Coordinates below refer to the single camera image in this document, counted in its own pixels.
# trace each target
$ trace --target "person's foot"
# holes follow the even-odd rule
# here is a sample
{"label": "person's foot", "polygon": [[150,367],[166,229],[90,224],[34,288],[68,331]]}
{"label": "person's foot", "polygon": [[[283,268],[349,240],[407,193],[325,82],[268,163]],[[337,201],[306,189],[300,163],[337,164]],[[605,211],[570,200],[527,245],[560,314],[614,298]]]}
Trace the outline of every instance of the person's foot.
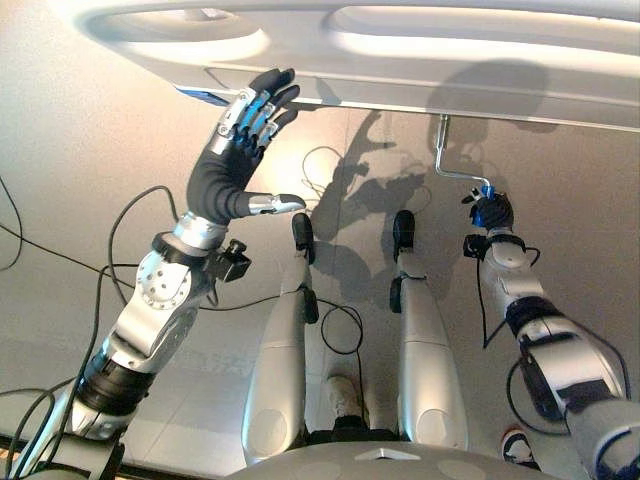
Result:
{"label": "person's foot", "polygon": [[409,210],[400,210],[393,219],[393,259],[398,261],[401,248],[413,247],[416,221]]}
{"label": "person's foot", "polygon": [[527,436],[515,425],[510,427],[502,436],[502,458],[504,458],[505,462],[540,470],[533,458],[533,452]]}
{"label": "person's foot", "polygon": [[358,394],[349,379],[338,375],[327,379],[327,395],[335,418],[360,416]]}

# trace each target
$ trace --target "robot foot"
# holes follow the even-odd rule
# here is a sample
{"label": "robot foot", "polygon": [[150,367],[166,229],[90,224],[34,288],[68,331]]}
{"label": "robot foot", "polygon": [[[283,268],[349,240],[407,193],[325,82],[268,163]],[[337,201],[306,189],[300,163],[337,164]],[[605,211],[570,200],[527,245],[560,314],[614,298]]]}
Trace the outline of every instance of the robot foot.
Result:
{"label": "robot foot", "polygon": [[307,250],[309,265],[316,259],[316,252],[313,246],[313,227],[311,220],[304,213],[296,213],[291,219],[293,229],[293,240],[296,242],[296,250]]}
{"label": "robot foot", "polygon": [[401,248],[413,247],[413,234],[416,230],[416,221],[409,210],[400,210],[393,220],[393,259],[398,260]]}

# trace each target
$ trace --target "humanoid robot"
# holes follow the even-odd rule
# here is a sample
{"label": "humanoid robot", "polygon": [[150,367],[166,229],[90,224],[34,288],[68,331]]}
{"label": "humanoid robot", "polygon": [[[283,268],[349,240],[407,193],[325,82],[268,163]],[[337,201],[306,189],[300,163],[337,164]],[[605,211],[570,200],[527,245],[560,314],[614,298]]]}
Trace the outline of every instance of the humanoid robot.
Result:
{"label": "humanoid robot", "polygon": [[[172,232],[153,239],[131,300],[83,374],[56,400],[42,434],[25,447],[12,476],[113,477],[123,454],[120,438],[193,325],[212,278],[232,280],[248,266],[239,242],[221,248],[229,222],[305,206],[294,195],[244,191],[271,140],[296,117],[295,110],[275,116],[299,93],[293,78],[293,70],[265,72],[229,105],[189,180],[189,211]],[[437,142],[436,166],[444,175],[451,174],[440,166],[448,120],[441,117]],[[625,399],[605,356],[549,300],[530,269],[523,240],[512,232],[506,196],[487,181],[466,200],[473,203],[474,223],[487,235],[467,237],[465,253],[482,261],[482,282],[518,342],[538,412],[566,422],[592,478],[638,478],[640,405]],[[306,429],[304,325],[318,317],[309,271],[312,227],[308,217],[296,214],[295,253],[266,326],[245,406],[242,445],[250,466],[230,478],[551,478],[466,451],[455,362],[413,253],[413,221],[401,211],[394,223],[397,273],[390,279],[390,304],[402,314],[397,431],[363,425],[353,435],[334,438]]]}

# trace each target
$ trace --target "wire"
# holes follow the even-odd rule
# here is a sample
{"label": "wire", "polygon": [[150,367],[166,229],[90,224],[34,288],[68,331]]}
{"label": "wire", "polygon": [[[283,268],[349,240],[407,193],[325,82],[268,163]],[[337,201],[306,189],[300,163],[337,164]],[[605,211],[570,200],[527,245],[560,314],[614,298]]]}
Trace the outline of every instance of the wire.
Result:
{"label": "wire", "polygon": [[[364,418],[364,387],[362,383],[362,360],[360,359],[360,347],[362,346],[362,341],[364,340],[364,329],[362,326],[362,317],[360,316],[360,313],[358,312],[358,310],[356,310],[355,307],[352,307],[351,305],[338,305],[329,300],[325,300],[321,298],[318,298],[317,300],[318,302],[325,303],[332,307],[329,310],[327,310],[327,312],[322,316],[322,320],[320,321],[320,335],[322,336],[322,341],[324,342],[324,344],[327,346],[329,350],[331,350],[332,352],[338,355],[352,355],[354,353],[356,354],[356,359],[358,361],[358,382],[360,386],[360,415],[362,420],[364,421],[365,419]],[[335,348],[333,345],[329,343],[329,341],[327,340],[327,336],[324,333],[324,325],[326,323],[327,318],[333,312],[338,310],[349,315],[349,317],[351,317],[351,319],[356,324],[356,327],[358,328],[358,331],[359,331],[358,342],[356,343],[356,346],[351,350],[338,350],[337,348]]]}
{"label": "wire", "polygon": [[111,227],[111,232],[109,232],[109,245],[107,247],[109,272],[111,273],[110,275],[111,281],[113,282],[113,285],[116,288],[116,292],[118,292],[118,296],[120,297],[120,300],[122,300],[123,305],[127,304],[127,299],[125,298],[124,293],[122,293],[122,289],[120,288],[120,285],[118,285],[118,278],[116,277],[116,272],[115,272],[115,269],[113,268],[113,239],[115,237],[116,231],[118,230],[118,226],[120,225],[120,222],[122,221],[124,216],[127,214],[127,212],[131,209],[131,207],[133,207],[136,203],[138,203],[144,197],[146,197],[150,193],[155,192],[156,190],[163,190],[167,194],[167,197],[169,199],[169,205],[171,206],[171,215],[173,216],[173,219],[177,222],[178,212],[176,211],[176,203],[173,200],[173,194],[171,193],[171,190],[169,190],[169,188],[166,187],[165,185],[156,185],[155,187],[148,188],[144,192],[139,193],[138,195],[133,197],[129,201],[129,203],[127,203],[125,207],[122,209],[122,211],[116,218],[115,222],[113,222],[113,226]]}
{"label": "wire", "polygon": [[45,414],[44,418],[40,422],[40,426],[38,427],[37,432],[33,436],[33,439],[30,442],[29,446],[20,455],[20,463],[18,464],[18,467],[16,468],[16,473],[13,476],[14,480],[17,480],[18,478],[20,478],[20,475],[22,474],[22,470],[24,469],[24,466],[27,463],[27,460],[31,456],[31,452],[33,452],[33,449],[36,446],[37,440],[42,435],[42,432],[46,428],[47,423],[49,423],[49,419],[51,418],[51,414],[53,413],[53,408],[55,406],[55,398],[53,397],[53,393],[56,390],[59,390],[62,387],[64,387],[65,385],[67,385],[68,383],[70,383],[72,380],[73,380],[73,377],[72,378],[68,378],[68,379],[58,383],[57,385],[54,385],[53,387],[51,387],[48,390],[42,390],[42,389],[18,389],[18,390],[14,390],[13,391],[14,393],[20,393],[20,392],[24,392],[25,390],[27,390],[27,391],[28,390],[31,390],[31,391],[39,390],[39,391],[42,391],[42,395],[40,395],[40,397],[38,397],[31,404],[31,406],[29,407],[29,410],[27,410],[27,412],[24,414],[24,416],[20,420],[20,424],[18,425],[18,428],[16,429],[16,431],[15,431],[15,433],[13,435],[13,438],[11,440],[11,445],[9,446],[9,451],[8,451],[8,459],[11,459],[11,460],[7,461],[7,465],[6,465],[6,469],[5,469],[5,478],[7,480],[9,479],[9,475],[11,474],[11,466],[12,466],[11,462],[13,460],[13,455],[14,455],[16,449],[17,449],[18,442],[20,441],[20,437],[22,436],[22,430],[24,429],[24,426],[26,425],[27,421],[29,420],[29,418],[31,417],[31,415],[33,414],[35,409],[38,407],[38,405],[40,405],[40,402],[45,398],[49,398],[49,408],[47,410],[47,413]]}
{"label": "wire", "polygon": [[542,252],[540,252],[540,249],[536,248],[536,247],[526,247],[524,250],[525,250],[525,252],[529,252],[529,251],[536,252],[536,256],[534,257],[534,259],[529,264],[529,266],[533,267],[536,263],[538,263],[538,260],[540,259],[540,254]]}
{"label": "wire", "polygon": [[[76,265],[80,265],[81,267],[84,267],[84,268],[86,268],[88,270],[91,270],[92,272],[100,273],[99,269],[97,269],[97,268],[95,268],[95,267],[93,267],[93,266],[91,266],[91,265],[89,265],[87,263],[84,263],[84,262],[82,262],[80,260],[77,260],[77,259],[75,259],[73,257],[69,257],[68,255],[64,255],[63,253],[56,252],[56,251],[51,250],[51,249],[49,249],[47,247],[43,247],[42,245],[40,245],[40,244],[38,244],[36,242],[32,242],[28,238],[24,237],[23,235],[20,235],[19,233],[14,232],[13,230],[11,230],[6,225],[3,225],[2,223],[0,223],[0,228],[2,230],[6,231],[7,233],[10,233],[14,237],[22,240],[24,243],[26,243],[28,245],[31,245],[33,247],[36,247],[37,249],[42,250],[43,252],[49,253],[49,254],[54,255],[56,257],[59,257],[59,258],[63,258],[64,260],[68,260],[68,261],[70,261],[72,263],[75,263]],[[105,275],[107,277],[111,277],[111,275],[108,274],[108,273],[105,273]],[[131,285],[130,283],[127,283],[127,282],[125,282],[123,280],[120,280],[120,279],[118,279],[118,283],[120,283],[121,285],[125,285],[125,286],[127,286],[129,288],[134,288],[134,286]]]}
{"label": "wire", "polygon": [[254,305],[258,305],[259,303],[268,302],[269,300],[274,300],[276,298],[280,298],[280,295],[272,295],[270,297],[265,297],[259,300],[255,300],[253,302],[245,303],[243,305],[236,305],[235,307],[217,307],[217,308],[200,307],[200,309],[207,310],[209,312],[232,312],[234,310],[242,310],[243,308],[253,307]]}
{"label": "wire", "polygon": [[478,288],[478,300],[480,301],[480,310],[482,311],[482,349],[486,350],[491,341],[500,333],[502,327],[507,323],[506,320],[500,322],[496,329],[487,338],[487,311],[484,308],[484,300],[482,299],[482,285],[480,284],[480,258],[476,259],[476,287]]}
{"label": "wire", "polygon": [[[535,251],[536,256],[531,261],[530,265],[533,267],[540,259],[540,249],[536,247],[526,247],[525,251]],[[480,301],[480,310],[482,311],[482,349],[486,350],[492,340],[500,333],[500,330],[506,325],[506,320],[503,320],[498,324],[496,329],[487,337],[487,312],[484,307],[484,300],[482,299],[482,285],[480,284],[480,257],[476,258],[476,287],[478,289],[478,300]]]}
{"label": "wire", "polygon": [[511,380],[513,379],[513,374],[515,373],[516,368],[518,368],[519,366],[520,366],[520,360],[516,360],[516,362],[509,369],[509,373],[507,374],[507,385],[506,385],[507,401],[509,402],[509,407],[511,408],[511,411],[516,416],[518,421],[522,425],[527,427],[529,430],[532,430],[534,432],[538,432],[538,433],[540,433],[542,435],[548,435],[548,436],[552,436],[552,437],[566,437],[567,435],[569,435],[569,431],[568,430],[566,430],[564,432],[553,432],[553,431],[549,431],[549,430],[543,430],[543,429],[538,428],[538,427],[534,427],[529,422],[527,422],[524,418],[522,418],[522,415],[520,415],[520,413],[516,409],[516,406],[513,403],[513,398],[511,397]]}
{"label": "wire", "polygon": [[94,316],[93,316],[93,327],[92,327],[92,331],[91,331],[91,339],[89,340],[89,346],[87,347],[87,350],[85,352],[84,358],[82,360],[82,364],[80,365],[80,369],[78,370],[78,375],[75,378],[75,381],[73,382],[73,387],[71,388],[70,392],[69,392],[69,398],[67,400],[67,404],[64,410],[64,414],[62,416],[62,421],[60,423],[60,428],[58,430],[58,433],[56,434],[55,437],[55,441],[53,444],[53,447],[51,449],[51,453],[49,454],[49,457],[47,458],[47,461],[45,462],[45,468],[48,467],[49,465],[51,465],[51,462],[53,461],[53,457],[55,457],[58,448],[60,447],[60,442],[62,441],[62,437],[64,436],[64,430],[65,427],[67,425],[67,422],[69,421],[69,416],[71,415],[71,408],[73,406],[73,399],[75,398],[76,392],[78,390],[78,386],[80,385],[80,381],[82,380],[83,374],[84,374],[84,370],[87,366],[87,363],[89,362],[89,359],[91,358],[91,353],[93,352],[93,347],[96,344],[96,338],[98,337],[98,329],[100,327],[100,298],[101,298],[101,294],[102,294],[102,277],[105,275],[105,272],[108,268],[111,268],[111,266],[114,267],[137,267],[137,264],[133,264],[133,263],[123,263],[123,264],[116,264],[116,265],[105,265],[104,267],[102,267],[102,269],[100,270],[100,275],[98,276],[98,284],[96,287],[96,301],[95,301],[95,309],[94,309]]}
{"label": "wire", "polygon": [[49,399],[49,409],[47,410],[47,414],[46,414],[47,417],[51,415],[51,412],[53,412],[53,407],[55,405],[55,398],[53,396],[53,393],[50,392],[49,390],[45,390],[42,388],[19,388],[17,390],[8,390],[6,392],[0,393],[0,397],[4,397],[6,395],[14,395],[18,393],[40,393],[40,396],[31,404],[27,412],[24,414],[24,416],[20,420],[20,423],[18,424],[18,428],[16,429],[13,435],[13,438],[11,439],[11,443],[9,444],[9,450],[7,453],[7,463],[5,464],[5,471],[4,471],[5,480],[9,480],[9,477],[11,476],[11,467],[13,466],[13,456],[18,447],[18,441],[20,439],[20,436],[22,435],[22,430],[24,429],[25,424],[29,420],[29,417],[31,417],[31,414],[38,407],[38,405],[40,405],[40,402],[42,402],[42,400],[44,400],[45,398]]}
{"label": "wire", "polygon": [[4,272],[6,270],[9,270],[16,263],[18,263],[18,260],[20,259],[20,255],[22,254],[22,245],[24,243],[24,238],[22,237],[22,218],[20,217],[20,212],[18,211],[18,207],[16,206],[16,203],[13,201],[13,197],[11,197],[11,194],[9,193],[9,189],[7,188],[7,185],[4,183],[4,180],[2,179],[2,175],[0,175],[0,184],[2,184],[4,193],[7,194],[9,203],[11,203],[11,207],[13,208],[13,211],[16,214],[16,219],[18,220],[18,231],[20,232],[20,235],[18,236],[18,238],[20,239],[20,242],[18,243],[18,251],[13,257],[13,260],[11,260],[11,262],[7,266],[0,268],[0,272]]}

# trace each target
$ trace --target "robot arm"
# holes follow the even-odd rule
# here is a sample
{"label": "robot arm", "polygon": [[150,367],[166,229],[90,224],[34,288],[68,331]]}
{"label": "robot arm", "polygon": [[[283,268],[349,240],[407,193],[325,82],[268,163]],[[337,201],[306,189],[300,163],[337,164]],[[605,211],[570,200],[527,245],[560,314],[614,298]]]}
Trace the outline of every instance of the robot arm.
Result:
{"label": "robot arm", "polygon": [[625,399],[607,358],[543,290],[524,242],[513,235],[507,197],[475,191],[471,198],[474,223],[486,227],[488,235],[468,236],[465,255],[482,260],[481,280],[518,341],[520,367],[537,412],[566,421],[593,478],[638,478],[640,405]]}
{"label": "robot arm", "polygon": [[297,116],[288,110],[271,120],[298,95],[297,85],[287,86],[293,78],[293,70],[265,72],[225,111],[189,180],[189,211],[172,232],[156,235],[131,300],[12,476],[64,465],[97,480],[115,468],[121,434],[186,337],[212,281],[239,278],[250,263],[239,242],[220,248],[230,220],[305,206],[295,195],[244,191],[273,137]]}

